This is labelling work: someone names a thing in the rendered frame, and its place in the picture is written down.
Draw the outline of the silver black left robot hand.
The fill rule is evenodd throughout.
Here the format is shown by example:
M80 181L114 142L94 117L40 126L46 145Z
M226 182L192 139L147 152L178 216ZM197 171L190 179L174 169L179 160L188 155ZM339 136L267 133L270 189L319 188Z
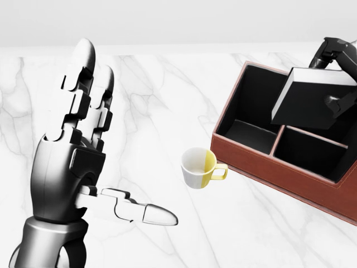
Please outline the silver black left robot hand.
M108 219L177 225L177 217L167 209L137 203L126 191L97 188L105 162L102 133L112 120L114 74L105 66L94 75L94 68L94 46L82 39L54 91L46 132L37 147L31 175L34 216L69 223L90 209Z

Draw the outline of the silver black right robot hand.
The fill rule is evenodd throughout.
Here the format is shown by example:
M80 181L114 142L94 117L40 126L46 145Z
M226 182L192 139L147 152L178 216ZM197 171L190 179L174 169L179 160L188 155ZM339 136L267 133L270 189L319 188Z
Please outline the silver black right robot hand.
M357 82L357 48L342 39L325 37L309 68L325 69L334 60ZM357 89L340 99L328 96L325 103L333 111L334 118L337 118L357 103Z

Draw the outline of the black book with white pages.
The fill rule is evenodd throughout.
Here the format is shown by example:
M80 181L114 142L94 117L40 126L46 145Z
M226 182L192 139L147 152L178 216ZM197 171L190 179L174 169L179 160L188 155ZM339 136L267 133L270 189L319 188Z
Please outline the black book with white pages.
M342 98L355 89L356 81L344 71L292 68L272 109L272 123L327 130L336 119L325 98Z

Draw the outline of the red-brown desk caddy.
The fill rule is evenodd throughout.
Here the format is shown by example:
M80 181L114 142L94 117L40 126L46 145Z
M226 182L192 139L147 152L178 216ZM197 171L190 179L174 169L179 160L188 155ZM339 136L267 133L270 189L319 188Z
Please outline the red-brown desk caddy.
M213 130L231 169L357 226L357 107L328 130L271 124L287 73L246 62Z

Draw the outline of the white and yellow mug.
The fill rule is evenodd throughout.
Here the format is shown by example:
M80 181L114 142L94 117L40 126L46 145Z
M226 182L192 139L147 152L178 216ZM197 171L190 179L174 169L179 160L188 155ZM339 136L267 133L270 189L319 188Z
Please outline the white and yellow mug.
M227 164L219 164L215 154L202 147L186 150L181 158L185 183L193 189L206 187L211 180L224 180L228 173Z

